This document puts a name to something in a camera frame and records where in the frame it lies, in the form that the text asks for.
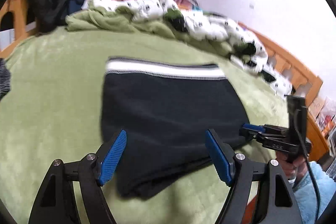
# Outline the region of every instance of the black cable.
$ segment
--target black cable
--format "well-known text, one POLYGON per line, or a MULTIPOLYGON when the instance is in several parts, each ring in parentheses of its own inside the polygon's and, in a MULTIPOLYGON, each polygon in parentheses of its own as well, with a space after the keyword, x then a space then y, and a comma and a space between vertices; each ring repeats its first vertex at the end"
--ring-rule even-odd
POLYGON ((299 111, 300 111, 299 109, 296 109, 295 113, 294 113, 294 128, 295 128, 297 136, 300 140, 300 144, 301 144, 301 147, 302 147, 302 150, 303 150, 303 155, 304 155, 304 158, 306 160, 306 165, 308 167, 309 176, 310 176, 311 182, 313 183, 313 187, 314 187, 314 191, 315 191, 315 195, 316 195, 316 204, 317 204, 316 215, 315 215, 315 223, 316 223, 317 219, 319 218, 319 211, 320 211, 320 202, 321 202, 320 192, 319 192, 319 188, 317 187, 317 183, 316 183, 316 180, 314 178, 313 172, 310 168, 310 164, 309 164, 308 157, 307 157, 308 153, 307 153, 305 143, 303 142, 301 134, 300 134, 300 132, 298 130, 298 127, 297 127, 297 116, 299 114, 299 111))

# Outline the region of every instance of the white stripe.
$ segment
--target white stripe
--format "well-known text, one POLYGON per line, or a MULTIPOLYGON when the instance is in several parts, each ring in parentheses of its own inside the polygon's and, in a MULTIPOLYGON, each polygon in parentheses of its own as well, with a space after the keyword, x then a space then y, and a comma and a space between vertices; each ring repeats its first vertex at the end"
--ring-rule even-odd
POLYGON ((106 65, 107 72, 142 72, 168 76, 188 76, 188 77, 225 77, 219 67, 217 68, 186 68, 169 65, 159 65, 141 62, 125 62, 112 60, 106 65))

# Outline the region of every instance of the metal screw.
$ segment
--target metal screw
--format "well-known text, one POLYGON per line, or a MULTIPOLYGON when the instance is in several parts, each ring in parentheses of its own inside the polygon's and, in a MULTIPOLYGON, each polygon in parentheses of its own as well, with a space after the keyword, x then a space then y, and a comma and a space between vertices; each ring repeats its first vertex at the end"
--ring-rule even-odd
POLYGON ((242 153, 237 153, 236 154, 236 158, 239 159, 239 160, 244 160, 245 159, 245 155, 242 154, 242 153))
POLYGON ((86 159, 87 160, 94 160, 96 157, 96 154, 95 153, 90 153, 86 156, 86 159))
POLYGON ((273 166, 278 166, 279 165, 279 162, 277 160, 271 160, 271 164, 273 166))
POLYGON ((52 162, 52 164, 54 165, 54 166, 59 166, 60 164, 61 164, 61 160, 60 159, 56 159, 56 160, 54 160, 53 162, 52 162))

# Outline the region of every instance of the human hand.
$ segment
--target human hand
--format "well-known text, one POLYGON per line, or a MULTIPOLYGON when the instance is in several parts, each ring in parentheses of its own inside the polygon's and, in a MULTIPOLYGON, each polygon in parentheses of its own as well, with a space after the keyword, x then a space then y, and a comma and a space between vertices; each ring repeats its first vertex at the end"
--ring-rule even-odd
POLYGON ((293 163, 288 163, 288 155, 282 152, 276 151, 276 160, 279 162, 287 178, 290 178, 295 174, 297 168, 296 181, 299 182, 303 176, 307 173, 307 165, 303 155, 298 156, 293 163))

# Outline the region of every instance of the folded black clothing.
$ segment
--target folded black clothing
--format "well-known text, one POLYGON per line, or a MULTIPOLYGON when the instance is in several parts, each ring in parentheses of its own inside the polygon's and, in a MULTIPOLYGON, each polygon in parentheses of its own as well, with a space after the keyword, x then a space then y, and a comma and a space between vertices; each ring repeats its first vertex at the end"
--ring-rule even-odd
POLYGON ((11 73, 6 68, 6 62, 0 58, 0 101, 11 90, 11 73))
POLYGON ((123 197, 150 198, 179 177, 211 164, 205 132, 245 143, 245 109, 215 64, 175 66, 110 58, 102 95, 104 141, 123 128, 127 145, 117 167, 123 197))

